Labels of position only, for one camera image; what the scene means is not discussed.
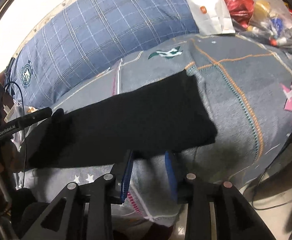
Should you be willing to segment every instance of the round metal bolt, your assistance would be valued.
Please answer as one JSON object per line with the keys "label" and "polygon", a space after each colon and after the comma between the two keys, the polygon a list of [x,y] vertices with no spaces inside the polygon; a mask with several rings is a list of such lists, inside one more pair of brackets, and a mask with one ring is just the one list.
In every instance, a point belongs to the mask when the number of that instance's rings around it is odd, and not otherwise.
{"label": "round metal bolt", "polygon": [[74,188],[76,188],[77,187],[77,185],[76,185],[76,183],[69,183],[68,185],[67,185],[67,189],[74,189]]}
{"label": "round metal bolt", "polygon": [[110,180],[112,178],[113,178],[113,175],[110,173],[104,175],[104,180]]}
{"label": "round metal bolt", "polygon": [[188,173],[188,174],[186,175],[186,178],[187,178],[187,179],[196,179],[196,175],[193,174],[193,173]]}
{"label": "round metal bolt", "polygon": [[230,181],[224,181],[223,185],[224,185],[224,187],[226,187],[226,188],[231,188],[231,187],[233,187],[233,184],[232,184]]}

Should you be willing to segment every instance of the paper bag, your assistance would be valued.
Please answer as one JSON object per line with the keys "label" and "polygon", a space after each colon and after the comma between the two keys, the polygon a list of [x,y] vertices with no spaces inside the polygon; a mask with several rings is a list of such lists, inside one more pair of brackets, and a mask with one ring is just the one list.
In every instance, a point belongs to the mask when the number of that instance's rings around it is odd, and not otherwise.
{"label": "paper bag", "polygon": [[224,0],[187,0],[202,35],[235,33]]}

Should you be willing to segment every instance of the floor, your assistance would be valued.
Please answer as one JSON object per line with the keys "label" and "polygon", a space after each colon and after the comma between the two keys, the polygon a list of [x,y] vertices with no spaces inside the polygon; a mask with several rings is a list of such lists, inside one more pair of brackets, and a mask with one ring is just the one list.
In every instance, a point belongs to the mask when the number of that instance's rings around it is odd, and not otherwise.
{"label": "floor", "polygon": [[[22,44],[33,28],[64,0],[15,0],[0,21],[0,72]],[[256,206],[266,207],[292,199],[292,190],[262,200]],[[292,231],[292,203],[258,214],[270,228],[277,240],[288,240]],[[187,209],[181,214],[171,240],[182,240],[185,236]]]}

